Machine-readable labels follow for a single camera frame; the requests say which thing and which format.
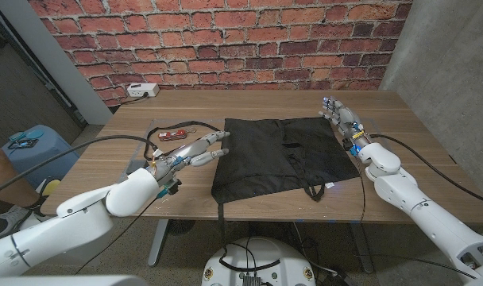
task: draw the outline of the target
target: floor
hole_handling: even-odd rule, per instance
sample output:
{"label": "floor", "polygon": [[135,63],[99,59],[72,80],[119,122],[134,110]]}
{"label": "floor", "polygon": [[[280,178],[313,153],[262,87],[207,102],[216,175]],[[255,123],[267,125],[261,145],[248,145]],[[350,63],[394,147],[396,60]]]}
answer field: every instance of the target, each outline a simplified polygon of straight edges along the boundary
{"label": "floor", "polygon": [[[96,136],[101,126],[88,126],[73,145]],[[115,237],[132,221],[131,218],[115,219]],[[99,256],[92,266],[80,274],[130,274],[145,279],[150,285],[198,285],[207,260],[222,245],[216,222],[199,221],[186,234],[168,235],[159,264],[147,266],[157,220],[141,218],[108,250]],[[300,223],[303,237],[313,238],[319,245],[319,262],[326,267],[337,266],[357,285],[462,285],[457,273],[434,265],[415,261],[403,261],[388,257],[373,257],[376,272],[366,274],[360,265],[354,248],[350,228],[341,223]],[[279,239],[292,245],[292,231],[282,222],[228,222],[227,240],[234,241],[251,233]],[[474,227],[483,233],[483,227]],[[383,253],[414,257],[450,265],[435,245],[413,225],[365,225],[371,253]],[[308,250],[310,259],[316,259],[315,251]],[[27,275],[72,275],[79,266],[39,265]]]}

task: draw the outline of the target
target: black bag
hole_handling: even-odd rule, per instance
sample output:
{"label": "black bag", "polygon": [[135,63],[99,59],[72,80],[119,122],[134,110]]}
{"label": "black bag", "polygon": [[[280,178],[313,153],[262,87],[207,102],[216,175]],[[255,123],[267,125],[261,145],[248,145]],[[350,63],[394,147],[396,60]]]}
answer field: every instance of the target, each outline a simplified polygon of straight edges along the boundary
{"label": "black bag", "polygon": [[[359,176],[324,118],[226,119],[211,194],[217,203],[303,188],[315,201],[324,184]],[[319,192],[313,186],[321,185]]]}

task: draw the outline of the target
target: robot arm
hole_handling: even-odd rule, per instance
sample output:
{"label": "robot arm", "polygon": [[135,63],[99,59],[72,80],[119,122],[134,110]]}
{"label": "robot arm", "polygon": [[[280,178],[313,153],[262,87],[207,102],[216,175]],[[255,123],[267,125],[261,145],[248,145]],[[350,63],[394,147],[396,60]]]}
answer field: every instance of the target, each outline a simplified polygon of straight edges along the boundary
{"label": "robot arm", "polygon": [[0,239],[0,278],[19,276],[42,261],[100,238],[113,226],[110,213],[133,215],[150,198],[175,193],[176,172],[227,154],[227,149],[207,152],[207,148],[229,135],[210,133],[167,156],[157,150],[148,170],[140,168],[120,184],[77,195],[58,206],[55,218]]}
{"label": "robot arm", "polygon": [[[420,191],[415,178],[400,166],[399,157],[372,142],[353,111],[334,98],[325,98],[323,108],[326,112],[319,114],[338,126],[345,149],[369,165],[365,173],[374,182],[376,193],[409,215],[457,269],[483,277],[483,236]],[[464,283],[472,281],[467,276],[460,277]]]}

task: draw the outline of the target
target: electrical outlet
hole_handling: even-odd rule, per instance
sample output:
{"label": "electrical outlet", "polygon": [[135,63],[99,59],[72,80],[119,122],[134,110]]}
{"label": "electrical outlet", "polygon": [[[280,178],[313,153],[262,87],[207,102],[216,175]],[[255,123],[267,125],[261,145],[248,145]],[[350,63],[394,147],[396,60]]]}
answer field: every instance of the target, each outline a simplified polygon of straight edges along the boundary
{"label": "electrical outlet", "polygon": [[156,96],[159,93],[159,86],[156,83],[132,83],[127,91],[131,97],[141,97],[148,92],[149,97]]}

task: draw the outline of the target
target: blue container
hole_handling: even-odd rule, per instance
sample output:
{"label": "blue container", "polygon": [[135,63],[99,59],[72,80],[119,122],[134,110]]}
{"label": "blue container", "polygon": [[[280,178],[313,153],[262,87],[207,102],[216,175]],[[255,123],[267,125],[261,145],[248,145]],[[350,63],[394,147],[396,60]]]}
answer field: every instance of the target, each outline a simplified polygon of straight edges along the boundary
{"label": "blue container", "polygon": [[[47,126],[34,126],[26,130],[24,134],[25,137],[19,140],[36,138],[38,142],[32,148],[9,149],[12,141],[9,141],[2,147],[3,152],[5,152],[10,162],[12,162],[13,167],[20,173],[71,148],[55,130]],[[34,188],[37,188],[48,177],[61,180],[76,163],[77,159],[79,159],[79,154],[71,152],[60,159],[45,164],[41,168],[26,175],[25,178]]]}

